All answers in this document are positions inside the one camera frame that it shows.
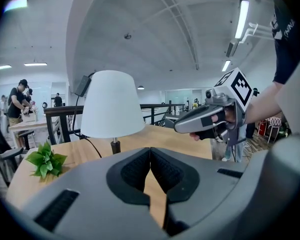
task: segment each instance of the fluorescent light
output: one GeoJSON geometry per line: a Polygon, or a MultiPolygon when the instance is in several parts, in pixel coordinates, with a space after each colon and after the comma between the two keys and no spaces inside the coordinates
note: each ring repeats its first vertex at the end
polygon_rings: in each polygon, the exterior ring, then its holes
{"type": "Polygon", "coordinates": [[[46,66],[47,63],[25,63],[24,65],[26,67],[31,67],[31,66],[46,66]]]}
{"type": "Polygon", "coordinates": [[[27,0],[11,0],[4,8],[4,12],[12,9],[27,7],[27,6],[28,6],[27,0]]]}
{"type": "Polygon", "coordinates": [[[4,70],[4,69],[10,69],[11,66],[10,65],[4,65],[4,66],[0,66],[0,70],[4,70]]]}
{"type": "Polygon", "coordinates": [[[224,71],[227,70],[227,68],[228,68],[228,66],[229,66],[229,64],[230,64],[230,62],[231,62],[231,60],[226,60],[224,66],[223,66],[222,72],[224,72],[224,71]]]}
{"type": "Polygon", "coordinates": [[[240,16],[239,16],[238,27],[235,33],[235,38],[240,39],[242,36],[242,32],[244,31],[244,27],[246,24],[248,9],[249,9],[249,1],[242,0],[240,5],[240,16]]]}

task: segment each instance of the green plant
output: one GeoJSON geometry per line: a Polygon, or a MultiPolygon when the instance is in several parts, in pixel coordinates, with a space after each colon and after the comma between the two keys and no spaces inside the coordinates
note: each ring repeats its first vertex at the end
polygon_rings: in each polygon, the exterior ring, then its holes
{"type": "Polygon", "coordinates": [[[38,151],[32,152],[25,160],[37,166],[32,176],[41,176],[44,179],[47,174],[59,176],[66,158],[66,155],[51,151],[50,144],[45,142],[43,146],[39,145],[38,151]]]}

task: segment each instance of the table lamp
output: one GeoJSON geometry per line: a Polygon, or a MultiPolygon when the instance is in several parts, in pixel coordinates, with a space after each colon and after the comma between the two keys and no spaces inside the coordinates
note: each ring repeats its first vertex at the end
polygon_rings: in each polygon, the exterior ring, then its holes
{"type": "Polygon", "coordinates": [[[134,79],[123,72],[104,70],[92,76],[84,102],[81,133],[93,138],[113,138],[112,153],[120,153],[118,137],[145,127],[134,79]]]}

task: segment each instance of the white ceiling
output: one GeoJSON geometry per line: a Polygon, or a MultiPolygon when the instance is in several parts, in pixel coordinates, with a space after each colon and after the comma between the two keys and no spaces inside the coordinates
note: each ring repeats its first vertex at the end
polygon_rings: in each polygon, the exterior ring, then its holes
{"type": "Polygon", "coordinates": [[[28,7],[7,11],[0,21],[0,78],[33,71],[66,74],[65,45],[73,0],[28,0],[28,7]],[[44,67],[24,63],[45,62],[44,67]]]}
{"type": "MultiPolygon", "coordinates": [[[[98,0],[87,3],[85,6],[92,6],[80,27],[78,42],[75,41],[75,53],[70,58],[73,65],[68,66],[66,40],[69,33],[72,34],[69,31],[72,26],[67,25],[69,14],[71,10],[72,20],[78,19],[83,4],[73,1],[28,0],[27,8],[3,14],[0,66],[9,64],[12,68],[0,70],[0,78],[14,73],[61,71],[71,75],[70,85],[75,89],[74,83],[83,75],[119,70],[132,75],[136,85],[144,85],[147,90],[165,90],[171,81],[176,88],[200,87],[200,81],[221,75],[227,60],[225,52],[237,29],[240,5],[240,0],[98,0]],[[124,39],[127,33],[132,36],[129,40],[124,39]],[[48,66],[23,65],[34,60],[46,62],[48,66]]],[[[249,1],[246,22],[268,26],[274,11],[273,0],[249,1]]],[[[246,57],[254,57],[258,42],[257,38],[248,38],[246,57]]],[[[232,58],[230,68],[247,62],[246,57],[232,58]]]]}
{"type": "MultiPolygon", "coordinates": [[[[248,22],[269,26],[273,0],[249,1],[246,28],[248,22]]],[[[148,90],[164,90],[168,81],[180,88],[198,87],[192,86],[195,80],[222,74],[239,5],[240,0],[104,0],[86,15],[74,56],[74,81],[95,70],[118,70],[148,90]],[[124,39],[127,33],[129,40],[124,39]]],[[[248,38],[250,53],[258,41],[248,38]]],[[[232,58],[231,67],[244,59],[232,58]]]]}

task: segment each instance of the red object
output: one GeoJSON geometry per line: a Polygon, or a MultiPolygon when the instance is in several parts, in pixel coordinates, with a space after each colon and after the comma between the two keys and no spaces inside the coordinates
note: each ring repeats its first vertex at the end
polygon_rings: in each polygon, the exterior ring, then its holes
{"type": "Polygon", "coordinates": [[[267,121],[260,121],[259,122],[259,134],[261,134],[262,136],[265,136],[266,134],[266,130],[267,130],[267,121]]]}

